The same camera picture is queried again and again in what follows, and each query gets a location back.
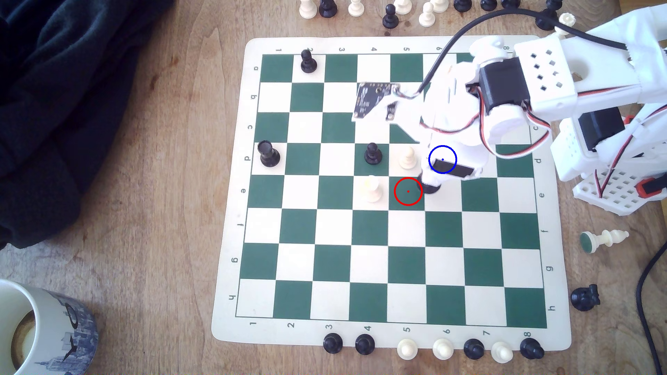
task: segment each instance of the black pawn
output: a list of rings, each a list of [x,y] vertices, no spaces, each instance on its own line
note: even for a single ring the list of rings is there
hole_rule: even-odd
[[[382,26],[388,29],[393,29],[398,26],[398,16],[396,15],[396,7],[394,7],[394,4],[387,4],[387,6],[384,7],[384,11],[387,14],[382,17]]]
[[[354,347],[362,356],[367,356],[375,350],[375,340],[369,334],[361,334],[354,342]]]
[[[324,350],[326,350],[327,353],[336,354],[343,348],[343,339],[339,334],[330,333],[327,336],[324,336],[322,346],[324,346]]]
[[[313,73],[317,69],[317,61],[310,54],[310,51],[304,49],[301,51],[301,70],[304,73]]]
[[[366,152],[364,152],[364,160],[370,165],[380,164],[382,161],[382,151],[380,151],[378,145],[372,142],[368,144]]]
[[[544,349],[534,338],[524,338],[519,345],[521,355],[529,360],[541,360],[544,357]]]
[[[484,356],[484,344],[476,338],[471,338],[463,344],[463,353],[471,360],[478,360]]]
[[[576,288],[570,294],[570,302],[579,311],[588,311],[600,304],[598,286],[590,284],[588,288]]]
[[[280,152],[273,148],[271,142],[261,141],[257,145],[259,160],[265,167],[275,167],[280,162]]]

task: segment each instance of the black piece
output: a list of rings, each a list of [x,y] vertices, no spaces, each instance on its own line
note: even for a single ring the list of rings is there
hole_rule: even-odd
[[[378,148],[378,145],[371,142],[366,147],[366,152],[364,152],[364,160],[370,165],[380,164],[382,161],[382,151]]]
[[[597,152],[598,143],[625,129],[618,107],[584,113],[579,117],[579,124],[586,147],[593,152]]]
[[[375,340],[369,334],[360,334],[354,342],[354,348],[362,356],[367,356],[375,350]]]
[[[519,344],[519,352],[529,360],[541,360],[544,358],[542,345],[534,338],[524,338]]]
[[[484,344],[476,338],[471,338],[463,344],[463,353],[471,360],[478,360],[484,356]]]
[[[338,13],[338,6],[334,0],[321,0],[317,10],[322,17],[331,18]]]
[[[382,25],[388,29],[393,29],[398,26],[398,16],[396,15],[396,7],[394,4],[387,4],[384,7],[384,11],[387,13],[382,17]]]
[[[257,145],[259,160],[265,167],[275,167],[280,162],[280,152],[273,148],[271,142],[261,141]]]
[[[576,288],[570,294],[570,302],[575,309],[579,311],[588,311],[600,304],[600,295],[598,294],[598,286],[590,284],[588,288]]]
[[[343,339],[339,334],[332,332],[327,336],[324,336],[322,346],[324,346],[324,350],[326,350],[327,353],[336,354],[343,348]]]
[[[310,51],[304,49],[301,51],[301,70],[304,73],[313,73],[317,69],[317,61],[313,58],[313,55],[310,54]]]

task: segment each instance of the dark fabric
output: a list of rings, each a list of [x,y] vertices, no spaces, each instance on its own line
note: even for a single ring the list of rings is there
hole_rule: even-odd
[[[0,0],[0,249],[72,224],[173,0]]]

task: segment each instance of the black wire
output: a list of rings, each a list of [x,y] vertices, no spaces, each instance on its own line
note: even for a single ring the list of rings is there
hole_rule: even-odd
[[[484,21],[487,21],[491,18],[495,18],[495,17],[501,16],[501,15],[508,15],[508,14],[529,15],[529,16],[532,16],[536,19],[541,19],[542,21],[544,21],[544,22],[546,22],[550,25],[557,26],[560,29],[563,29],[564,31],[567,31],[568,33],[570,33],[572,35],[575,35],[577,37],[580,37],[582,39],[592,41],[592,42],[597,43],[597,44],[606,45],[607,47],[612,47],[612,48],[616,48],[616,49],[627,49],[626,45],[623,44],[623,43],[620,43],[620,42],[617,42],[617,41],[611,41],[609,39],[600,38],[600,37],[596,37],[595,35],[590,35],[590,34],[584,33],[583,31],[574,29],[570,26],[563,25],[562,23],[545,16],[545,15],[541,14],[540,12],[531,11],[531,10],[528,10],[528,9],[520,9],[520,8],[502,9],[502,10],[493,11],[493,12],[487,13],[483,16],[475,18],[474,20],[470,21],[469,24],[463,26],[463,28],[461,28],[456,34],[454,34],[454,36],[450,39],[449,43],[447,43],[447,45],[440,52],[440,55],[436,59],[436,62],[433,64],[433,67],[431,67],[431,70],[429,70],[428,74],[426,74],[426,77],[424,78],[424,81],[419,86],[419,89],[417,89],[417,93],[421,93],[424,90],[424,88],[426,88],[426,85],[431,81],[431,79],[433,79],[433,76],[436,74],[436,70],[438,70],[438,67],[440,66],[440,63],[442,63],[442,60],[444,60],[445,55],[447,55],[447,53],[450,51],[450,49],[452,49],[452,47],[454,46],[454,43],[456,43],[456,41],[461,36],[463,36],[463,34],[467,33],[470,29],[472,29],[473,27],[481,24]]]
[[[651,355],[653,356],[653,365],[656,367],[656,374],[657,375],[662,375],[662,368],[660,367],[660,359],[658,359],[658,352],[656,351],[656,346],[653,344],[653,337],[651,337],[651,331],[648,329],[648,323],[646,322],[646,317],[644,316],[644,308],[642,307],[642,287],[644,286],[644,281],[646,281],[646,277],[648,276],[648,273],[651,272],[651,269],[653,266],[656,265],[656,262],[662,254],[664,254],[665,250],[667,250],[667,242],[665,242],[664,245],[658,250],[656,255],[651,259],[650,262],[648,262],[648,265],[644,269],[644,272],[642,272],[642,275],[639,277],[639,282],[637,283],[637,292],[636,292],[636,298],[637,298],[637,314],[639,314],[639,321],[642,323],[642,327],[644,329],[644,334],[646,335],[646,340],[648,341],[648,348],[651,350]]]

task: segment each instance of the black cable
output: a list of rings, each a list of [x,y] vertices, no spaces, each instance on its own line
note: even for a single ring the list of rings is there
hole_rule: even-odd
[[[653,337],[651,337],[651,331],[648,329],[648,323],[646,322],[646,317],[644,316],[644,307],[642,307],[642,287],[644,286],[644,281],[646,281],[646,277],[648,276],[648,273],[651,272],[651,269],[653,266],[656,265],[656,262],[662,254],[664,254],[665,250],[667,250],[667,242],[665,242],[664,245],[662,245],[662,248],[658,250],[656,255],[651,259],[650,262],[648,262],[648,265],[644,269],[644,272],[642,272],[642,275],[639,277],[639,282],[637,283],[637,292],[636,292],[636,298],[637,298],[637,314],[639,314],[639,321],[642,323],[642,328],[644,329],[644,334],[646,335],[646,340],[648,341],[648,348],[651,350],[651,355],[653,356],[653,365],[656,367],[656,374],[657,375],[662,375],[662,368],[660,367],[660,359],[658,359],[658,352],[656,351],[656,346],[653,344]]]

